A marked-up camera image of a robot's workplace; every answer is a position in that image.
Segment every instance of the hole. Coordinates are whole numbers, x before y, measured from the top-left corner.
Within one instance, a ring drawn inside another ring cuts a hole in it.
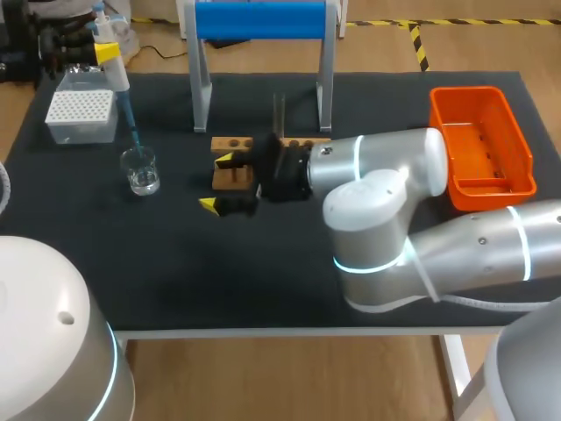
[[[69,312],[67,311],[61,311],[59,313],[59,322],[61,322],[63,325],[73,325],[74,324],[74,316],[72,316]]]

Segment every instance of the blue roller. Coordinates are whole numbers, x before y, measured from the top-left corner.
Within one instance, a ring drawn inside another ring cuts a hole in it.
[[[197,3],[199,39],[323,39],[325,2]]]

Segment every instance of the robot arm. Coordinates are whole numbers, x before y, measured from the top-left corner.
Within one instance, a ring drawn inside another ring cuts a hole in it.
[[[280,144],[269,138],[264,145],[272,142]],[[436,129],[268,151],[218,160],[222,168],[253,164],[256,193],[246,202],[235,199],[236,206],[218,201],[216,213],[251,214],[260,198],[323,200],[345,298],[359,310],[387,311],[425,296],[438,301],[453,291],[561,274],[561,201],[466,215],[409,237],[417,205],[446,188],[448,160]]]

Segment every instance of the wooden floor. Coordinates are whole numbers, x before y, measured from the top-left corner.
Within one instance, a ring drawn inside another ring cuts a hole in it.
[[[561,18],[556,2],[350,0],[349,19]],[[155,45],[164,54],[183,51],[173,27],[136,29],[142,44]],[[433,71],[520,71],[561,147],[559,27],[424,26],[421,36]],[[209,50],[209,67],[213,72],[314,72],[318,54],[312,41],[253,41]],[[143,50],[129,67],[162,73],[187,68],[185,57],[164,61],[150,50]],[[407,31],[352,27],[337,43],[336,69],[415,72],[419,67]],[[30,87],[0,85],[2,160],[31,98]],[[482,362],[489,340],[466,338],[472,371]],[[134,419],[441,421],[450,416],[450,398],[434,345],[428,337],[143,341],[132,359],[138,405]]]

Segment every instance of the wooden block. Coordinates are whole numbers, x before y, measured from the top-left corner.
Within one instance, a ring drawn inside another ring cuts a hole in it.
[[[284,138],[284,146],[298,145],[310,146],[315,143],[329,142],[329,138]],[[243,136],[215,136],[210,143],[213,153],[228,153],[231,151],[246,151],[253,145],[253,138]]]
[[[212,175],[213,190],[248,190],[253,181],[253,172],[249,167],[219,169]]]
[[[284,146],[308,146],[312,147],[316,143],[329,142],[329,138],[284,138],[282,143]]]
[[[329,138],[285,138],[284,146],[309,146],[315,143],[329,142]],[[247,151],[252,147],[253,138],[216,136],[212,138],[210,150],[217,154],[226,154],[232,151]],[[212,188],[214,190],[247,190],[252,185],[253,173],[249,167],[236,169],[215,168],[212,176]]]
[[[214,153],[228,153],[231,151],[246,151],[252,147],[253,138],[241,136],[215,136],[210,142],[210,151]]]

